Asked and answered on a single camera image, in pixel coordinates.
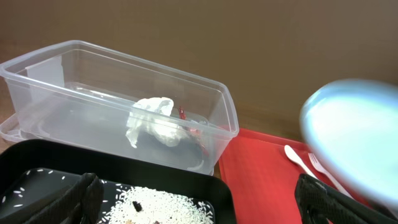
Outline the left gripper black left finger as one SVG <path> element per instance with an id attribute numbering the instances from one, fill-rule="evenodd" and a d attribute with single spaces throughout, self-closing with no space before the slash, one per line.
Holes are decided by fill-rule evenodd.
<path id="1" fill-rule="evenodd" d="M 33 204 L 1 218 L 1 224 L 97 223 L 104 187 L 95 173 L 85 173 L 66 186 Z"/>

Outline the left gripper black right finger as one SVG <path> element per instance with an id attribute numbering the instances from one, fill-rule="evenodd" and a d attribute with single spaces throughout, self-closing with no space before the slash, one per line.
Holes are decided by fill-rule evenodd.
<path id="1" fill-rule="evenodd" d="M 308 174 L 300 174 L 295 200 L 303 224 L 397 224 Z"/>

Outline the large light blue plate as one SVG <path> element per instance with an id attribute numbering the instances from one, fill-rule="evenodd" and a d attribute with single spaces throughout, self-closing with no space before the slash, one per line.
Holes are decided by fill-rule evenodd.
<path id="1" fill-rule="evenodd" d="M 343 185 L 397 208 L 397 86 L 331 82 L 303 104 L 300 127 L 311 151 Z"/>

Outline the white napkin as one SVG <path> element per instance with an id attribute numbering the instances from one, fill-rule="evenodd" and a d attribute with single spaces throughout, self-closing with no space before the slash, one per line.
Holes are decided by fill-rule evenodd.
<path id="1" fill-rule="evenodd" d="M 126 137 L 133 148 L 137 148 L 138 137 L 141 131 L 155 137 L 160 143 L 168 146 L 177 146 L 182 139 L 188 138 L 188 134 L 177 124 L 169 119 L 157 119 L 156 115 L 170 117 L 174 101 L 167 97 L 143 98 L 134 103 L 129 113 L 126 126 Z"/>

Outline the pink plastic fork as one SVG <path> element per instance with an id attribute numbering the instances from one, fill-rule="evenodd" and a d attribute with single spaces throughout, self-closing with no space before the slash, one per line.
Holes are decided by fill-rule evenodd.
<path id="1" fill-rule="evenodd" d="M 312 163 L 312 166 L 314 166 L 314 168 L 318 172 L 328 177 L 331 183 L 337 188 L 339 192 L 345 194 L 349 198 L 353 198 L 351 194 L 320 164 L 320 162 L 313 153 L 309 153 L 308 157 L 310 159 L 310 162 Z"/>

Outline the white plastic spoon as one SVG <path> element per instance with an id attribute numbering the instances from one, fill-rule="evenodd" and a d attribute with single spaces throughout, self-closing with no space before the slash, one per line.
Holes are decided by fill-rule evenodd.
<path id="1" fill-rule="evenodd" d="M 299 157 L 299 155 L 289 146 L 289 145 L 285 145 L 284 146 L 284 152 L 285 155 L 295 164 L 297 164 L 298 166 L 300 166 L 303 171 L 310 175 L 311 177 L 317 179 L 317 177 L 315 176 L 315 174 L 305 165 L 305 163 L 303 162 L 303 160 Z"/>

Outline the red snack wrapper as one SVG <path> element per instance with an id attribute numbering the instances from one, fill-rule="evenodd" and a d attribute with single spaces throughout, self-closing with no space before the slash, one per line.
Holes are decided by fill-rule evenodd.
<path id="1" fill-rule="evenodd" d="M 187 120 L 187 115 L 185 110 L 179 106 L 178 108 L 179 117 L 182 120 Z M 209 157 L 209 152 L 205 148 L 204 144 L 201 141 L 201 131 L 195 128 L 184 127 L 186 131 L 189 132 L 189 136 L 195 141 L 197 145 L 199 145 L 201 152 L 205 155 L 205 157 Z"/>

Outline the rice food waste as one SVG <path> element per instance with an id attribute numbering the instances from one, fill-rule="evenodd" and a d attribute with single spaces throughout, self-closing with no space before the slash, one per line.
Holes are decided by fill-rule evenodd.
<path id="1" fill-rule="evenodd" d="M 17 212 L 64 187 L 71 187 L 79 178 L 79 175 L 52 169 L 27 170 L 1 192 L 1 216 Z M 98 223 L 215 222 L 215 209 L 207 201 L 104 179 L 100 182 L 104 187 L 104 198 Z"/>

